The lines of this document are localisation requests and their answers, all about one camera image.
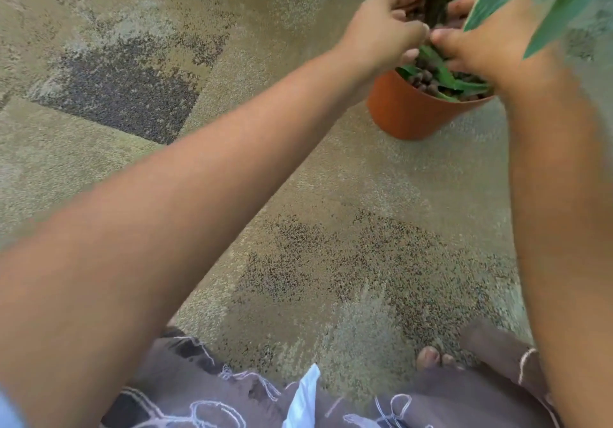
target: person's left arm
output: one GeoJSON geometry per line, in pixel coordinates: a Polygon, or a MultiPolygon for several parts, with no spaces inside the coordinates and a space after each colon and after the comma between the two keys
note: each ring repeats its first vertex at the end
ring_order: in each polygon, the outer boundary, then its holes
{"type": "Polygon", "coordinates": [[[367,0],[341,42],[76,197],[0,257],[0,387],[33,428],[95,426],[223,251],[427,28],[367,0]]]}

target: potted plant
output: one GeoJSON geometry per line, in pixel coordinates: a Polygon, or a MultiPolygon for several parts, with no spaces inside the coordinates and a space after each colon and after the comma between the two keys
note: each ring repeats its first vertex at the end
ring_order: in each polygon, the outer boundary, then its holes
{"type": "MultiPolygon", "coordinates": [[[[407,9],[409,18],[421,19],[431,28],[446,22],[451,0],[417,0],[407,9]]],[[[509,0],[478,0],[466,19],[465,30],[477,28],[509,0]]],[[[558,37],[568,21],[590,0],[556,0],[526,50],[528,57],[558,37]]],[[[373,121],[388,134],[420,140],[433,134],[459,114],[492,99],[492,88],[474,75],[452,72],[432,46],[420,48],[415,65],[377,78],[367,106],[373,121]]]]}

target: floor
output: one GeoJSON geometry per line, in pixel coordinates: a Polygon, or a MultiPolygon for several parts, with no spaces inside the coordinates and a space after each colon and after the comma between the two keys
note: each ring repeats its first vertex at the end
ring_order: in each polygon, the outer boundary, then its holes
{"type": "MultiPolygon", "coordinates": [[[[262,91],[340,36],[361,0],[0,0],[0,242],[262,91]]],[[[613,0],[565,35],[608,122],[613,0]]],[[[503,109],[420,143],[351,108],[223,255],[177,319],[236,368],[363,401],[415,352],[459,355],[488,316],[526,339],[503,109]]]]}

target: fingernail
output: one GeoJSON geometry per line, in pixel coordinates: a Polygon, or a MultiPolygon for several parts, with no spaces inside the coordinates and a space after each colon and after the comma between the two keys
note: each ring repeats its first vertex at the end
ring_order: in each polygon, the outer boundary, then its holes
{"type": "Polygon", "coordinates": [[[416,48],[407,50],[404,55],[405,59],[410,62],[416,60],[418,56],[419,56],[419,49],[416,49],[416,48]]]}

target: plant pot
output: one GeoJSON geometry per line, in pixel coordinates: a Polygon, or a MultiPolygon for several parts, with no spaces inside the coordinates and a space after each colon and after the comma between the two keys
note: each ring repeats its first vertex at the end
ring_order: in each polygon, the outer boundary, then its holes
{"type": "Polygon", "coordinates": [[[448,102],[418,91],[396,71],[375,80],[366,101],[373,121],[389,135],[403,140],[421,140],[473,108],[489,102],[488,97],[471,102],[448,102]]]}

